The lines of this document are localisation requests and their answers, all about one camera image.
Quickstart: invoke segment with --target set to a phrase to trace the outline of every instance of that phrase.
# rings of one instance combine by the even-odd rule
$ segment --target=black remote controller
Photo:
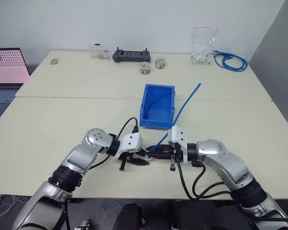
[[[120,61],[131,62],[150,62],[150,54],[147,48],[143,51],[124,51],[117,47],[117,50],[112,55],[113,61],[119,63]]]

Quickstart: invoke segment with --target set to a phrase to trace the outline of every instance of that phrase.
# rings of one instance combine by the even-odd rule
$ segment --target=blue plastic bin
[[[171,128],[175,112],[175,87],[146,84],[141,104],[140,126]]]

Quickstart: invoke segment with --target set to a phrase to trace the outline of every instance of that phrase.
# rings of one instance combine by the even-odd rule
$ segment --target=desk
[[[141,100],[124,99],[16,98],[0,118],[0,194],[32,195],[88,129],[118,133],[129,117],[139,117],[140,104]],[[176,108],[182,104],[175,101]],[[190,101],[177,125],[185,130],[188,142],[222,141],[272,197],[288,198],[288,124],[273,102]],[[123,135],[132,128],[127,126]],[[165,131],[140,128],[140,133],[147,147]],[[96,162],[104,157],[99,155]],[[169,161],[126,164],[124,172],[119,166],[111,159],[88,172],[75,197],[187,198]],[[190,189],[201,169],[189,164],[182,170]],[[207,168],[198,192],[218,181]]]
[[[88,52],[51,51],[16,96],[142,99],[149,83],[174,85],[175,99],[186,100],[201,82],[192,100],[271,101],[250,67],[236,73],[215,63],[193,65],[190,54],[162,54],[167,67],[156,69],[156,56],[159,54],[151,55],[151,73],[141,75],[139,63],[91,59]],[[58,64],[50,64],[53,58],[60,58]]]

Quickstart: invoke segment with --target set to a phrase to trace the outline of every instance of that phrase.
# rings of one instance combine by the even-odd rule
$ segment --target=blue cable
[[[248,63],[247,61],[240,57],[240,56],[237,56],[235,54],[230,54],[230,53],[224,53],[224,52],[220,52],[220,51],[217,51],[217,50],[214,50],[215,54],[214,54],[214,60],[215,60],[215,63],[219,66],[219,67],[222,67],[224,69],[228,69],[228,70],[231,70],[231,71],[234,71],[234,72],[242,72],[244,71],[247,66],[248,66]],[[220,56],[223,56],[222,58],[222,65],[220,65],[217,60],[216,60],[216,57],[220,57]],[[237,59],[240,59],[242,61],[242,65],[241,67],[239,68],[235,68],[235,67],[232,67],[232,66],[229,66],[226,64],[226,61],[227,60],[230,60],[232,58],[237,58]]]
[[[178,112],[178,114],[177,114],[177,116],[176,116],[176,118],[175,118],[172,126],[174,126],[174,125],[176,124],[176,122],[177,122],[177,120],[178,120],[178,118],[179,118],[182,110],[184,109],[184,107],[186,106],[186,104],[189,102],[189,100],[191,99],[191,97],[196,93],[196,91],[199,89],[200,86],[201,86],[201,83],[199,83],[199,84],[196,86],[196,88],[193,90],[193,92],[190,94],[190,96],[189,96],[189,97],[187,98],[187,100],[184,102],[184,104],[183,104],[183,106],[180,108],[180,110],[179,110],[179,112]],[[165,139],[166,137],[167,137],[167,133],[166,133],[166,134],[164,135],[164,137],[163,137],[151,150],[149,150],[149,151],[150,151],[150,152],[155,151],[156,148],[159,147],[159,145],[162,143],[162,141],[164,141],[164,139]]]

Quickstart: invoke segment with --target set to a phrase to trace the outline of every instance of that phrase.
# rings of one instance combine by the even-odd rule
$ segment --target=floor
[[[6,195],[1,204],[11,202],[12,197]],[[71,229],[77,227],[85,219],[90,219],[91,230],[111,230],[115,220],[125,204],[137,203],[142,207],[146,223],[141,230],[171,229],[167,220],[167,208],[173,200],[165,199],[83,199],[81,203],[71,203],[68,206]],[[240,214],[234,205],[222,206],[221,202],[209,200],[189,201],[196,209],[194,215],[200,216],[210,227],[224,227],[228,230],[250,230],[248,219]],[[278,200],[279,205],[288,214],[288,200]],[[18,202],[0,222],[0,230],[11,229],[13,221],[24,206]]]

